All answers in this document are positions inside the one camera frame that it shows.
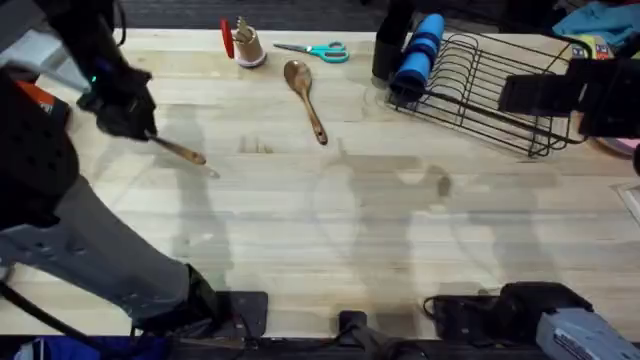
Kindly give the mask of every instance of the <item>orange object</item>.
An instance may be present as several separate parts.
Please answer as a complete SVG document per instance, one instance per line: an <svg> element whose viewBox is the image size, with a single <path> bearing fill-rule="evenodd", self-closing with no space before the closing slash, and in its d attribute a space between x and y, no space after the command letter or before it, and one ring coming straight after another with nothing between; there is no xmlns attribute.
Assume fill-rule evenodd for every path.
<svg viewBox="0 0 640 360"><path fill-rule="evenodd" d="M29 95L31 99L35 100L44 111L51 113L56 101L56 98L53 95L25 81L16 81L16 83L20 88L22 88L22 90L24 90L24 92L27 93L27 95Z"/></svg>
<svg viewBox="0 0 640 360"><path fill-rule="evenodd" d="M69 104L40 89L32 83L17 80L16 84L25 93L27 93L33 101L40 105L42 110L49 114L54 121L60 122L63 126L67 124L69 114L71 113L71 107L69 107Z"/></svg>

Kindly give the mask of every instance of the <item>cable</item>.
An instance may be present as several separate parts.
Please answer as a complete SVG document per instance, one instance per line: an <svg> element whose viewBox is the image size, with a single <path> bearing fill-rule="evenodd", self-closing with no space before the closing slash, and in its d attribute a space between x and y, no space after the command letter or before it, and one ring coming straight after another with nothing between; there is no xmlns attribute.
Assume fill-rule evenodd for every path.
<svg viewBox="0 0 640 360"><path fill-rule="evenodd" d="M124 45L125 41L127 41L127 15L124 12L124 7L122 6L122 2L120 0L113 1L118 8L118 14L120 15L120 27L122 27L122 35L120 37L120 41L118 42L118 47Z"/></svg>
<svg viewBox="0 0 640 360"><path fill-rule="evenodd" d="M32 303L29 299L20 295L17 291L13 290L9 285L4 282L0 282L0 295L11 302L13 305L20 308L22 311L27 314L35 317L40 320L47 326L58 330L62 334L86 345L97 352L99 352L104 359L131 359L136 355L141 354L142 352L148 350L151 346L140 346L140 339L145 337L145 333L137 339L135 346L131 347L127 351L122 351L120 349L113 349L104 344L96 341L95 339L89 337L85 333L71 327L70 325L62 322L61 320L53 317L46 311L42 310L40 307ZM135 328L131 327L130 335L135 335Z"/></svg>

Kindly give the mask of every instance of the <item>wooden spoon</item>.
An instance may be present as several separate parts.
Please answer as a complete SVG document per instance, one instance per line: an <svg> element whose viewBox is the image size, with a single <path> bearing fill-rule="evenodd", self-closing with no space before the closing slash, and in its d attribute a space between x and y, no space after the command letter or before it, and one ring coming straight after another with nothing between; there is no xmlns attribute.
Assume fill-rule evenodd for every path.
<svg viewBox="0 0 640 360"><path fill-rule="evenodd" d="M291 60L284 65L284 78L287 79L287 84L291 90L295 91L304 101L304 105L307 108L309 114L309 120L311 121L311 127L316 134L316 139L320 145L327 145L329 141L327 133L322 127L316 111L313 109L311 102L309 101L309 90L311 89L311 70L309 67L298 60Z"/></svg>
<svg viewBox="0 0 640 360"><path fill-rule="evenodd" d="M146 132L149 140L155 142L156 144L162 146L163 148L171 151L172 153L180 156L181 158L188 160L196 165L204 165L207 163L207 159L200 153L195 152L193 150L187 149L182 145L178 145L169 140L163 139L158 135L153 135L149 132Z"/></svg>

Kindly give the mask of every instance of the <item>dish rack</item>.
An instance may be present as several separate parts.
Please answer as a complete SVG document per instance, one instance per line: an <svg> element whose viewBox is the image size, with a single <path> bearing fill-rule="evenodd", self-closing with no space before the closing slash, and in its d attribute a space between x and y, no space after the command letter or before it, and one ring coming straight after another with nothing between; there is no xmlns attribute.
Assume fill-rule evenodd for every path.
<svg viewBox="0 0 640 360"><path fill-rule="evenodd" d="M551 150L584 142L585 137L572 131L571 118L526 116L498 110L507 76L553 74L554 69L557 73L564 72L569 62L561 56L573 41L567 39L564 47L559 44L562 48L559 53L549 54L500 37L445 33L426 87L401 86L401 93L419 91L422 97L406 103L399 100L402 96L390 93L388 103L396 111L446 123L529 157L544 157Z"/></svg>

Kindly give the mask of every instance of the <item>wooden stick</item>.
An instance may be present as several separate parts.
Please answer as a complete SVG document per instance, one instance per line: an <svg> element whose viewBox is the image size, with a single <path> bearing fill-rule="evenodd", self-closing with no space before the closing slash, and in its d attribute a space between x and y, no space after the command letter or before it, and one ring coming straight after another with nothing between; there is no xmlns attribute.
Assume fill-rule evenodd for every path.
<svg viewBox="0 0 640 360"><path fill-rule="evenodd" d="M207 159L200 154L199 152L195 152L193 150L187 149L182 145L178 145L169 140L165 140L157 135L153 135L149 132L146 133L149 140L155 142L156 144L162 146L163 148L171 151L172 153L180 156L181 158L188 160L196 165L204 165L207 163Z"/></svg>

